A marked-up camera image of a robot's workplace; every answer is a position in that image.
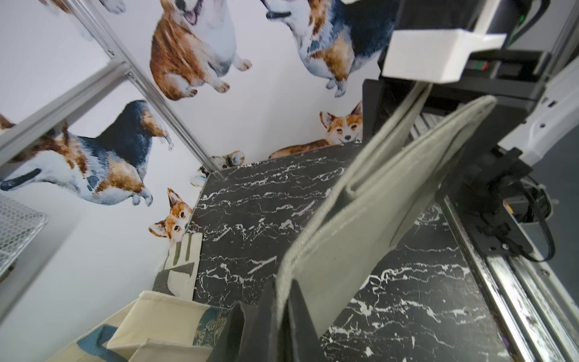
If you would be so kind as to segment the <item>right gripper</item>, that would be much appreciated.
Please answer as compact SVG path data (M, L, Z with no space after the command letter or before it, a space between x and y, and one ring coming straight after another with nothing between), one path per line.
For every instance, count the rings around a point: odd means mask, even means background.
M538 105L546 85L547 51L498 50L470 56L459 81L432 87L424 110L447 116L458 107L490 94L497 105L465 145L446 180L451 193L464 182L467 170L516 127ZM380 77L363 82L363 139L369 141L412 90L414 81Z

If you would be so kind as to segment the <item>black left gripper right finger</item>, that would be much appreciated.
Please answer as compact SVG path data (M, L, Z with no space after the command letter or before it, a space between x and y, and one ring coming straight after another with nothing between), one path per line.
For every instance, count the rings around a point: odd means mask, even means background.
M296 280L293 280L291 284L286 304L286 319L286 360L327 361Z

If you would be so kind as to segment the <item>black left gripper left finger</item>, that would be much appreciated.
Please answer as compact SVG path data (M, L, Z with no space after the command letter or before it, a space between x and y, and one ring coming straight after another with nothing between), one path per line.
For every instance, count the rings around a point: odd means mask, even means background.
M211 361L277 360L274 282L264 285L257 306L236 303L211 355Z

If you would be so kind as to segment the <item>olive green canvas bag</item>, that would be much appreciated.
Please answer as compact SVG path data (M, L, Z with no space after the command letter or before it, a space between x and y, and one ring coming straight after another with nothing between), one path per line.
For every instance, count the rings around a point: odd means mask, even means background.
M497 103L492 95L478 97L411 141L431 89L425 82L414 86L286 252L276 280L277 321L297 282L316 334L324 334L434 200Z

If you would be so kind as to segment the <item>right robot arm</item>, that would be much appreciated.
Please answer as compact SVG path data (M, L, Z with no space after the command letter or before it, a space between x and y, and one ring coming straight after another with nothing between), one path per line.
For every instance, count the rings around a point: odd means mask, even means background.
M496 98L444 186L485 256L533 260L518 225L546 218L523 181L577 125L578 9L550 51L514 48L551 16L548 1L369 1L360 12L359 36L378 42L381 71L363 85L365 141L378 137L418 81L431 84L425 111L435 115Z

